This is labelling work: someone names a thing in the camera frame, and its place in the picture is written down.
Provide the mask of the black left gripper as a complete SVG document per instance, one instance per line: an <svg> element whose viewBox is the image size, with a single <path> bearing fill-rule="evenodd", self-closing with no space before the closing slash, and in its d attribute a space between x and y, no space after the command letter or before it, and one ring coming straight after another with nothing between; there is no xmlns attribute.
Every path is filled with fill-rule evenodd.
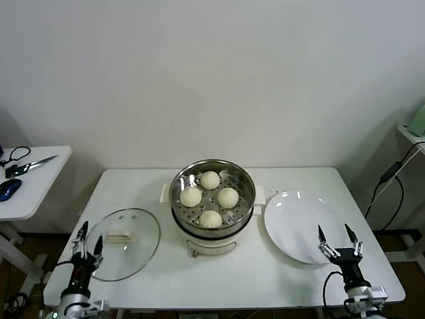
<svg viewBox="0 0 425 319"><path fill-rule="evenodd" d="M103 238L100 235L92 254L86 254L86 236L88 233L89 222L85 221L77 232L76 238L72 241L72 258L73 265L70 277L70 287L88 289L92 273L100 266L103 261Z"/></svg>

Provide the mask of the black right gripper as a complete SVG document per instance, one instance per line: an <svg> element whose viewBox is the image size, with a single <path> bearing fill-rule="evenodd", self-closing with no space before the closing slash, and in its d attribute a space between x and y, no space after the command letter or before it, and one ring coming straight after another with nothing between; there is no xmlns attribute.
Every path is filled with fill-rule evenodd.
<svg viewBox="0 0 425 319"><path fill-rule="evenodd" d="M327 243L320 225L318 225L318 248L332 264L337 265L341 269L345 284L344 289L353 289L362 286L370 287L370 282L365 280L359 267L363 255L363 242L358 240L355 232L348 224L345 224L345 229L353 244L353 248L334 249Z"/></svg>

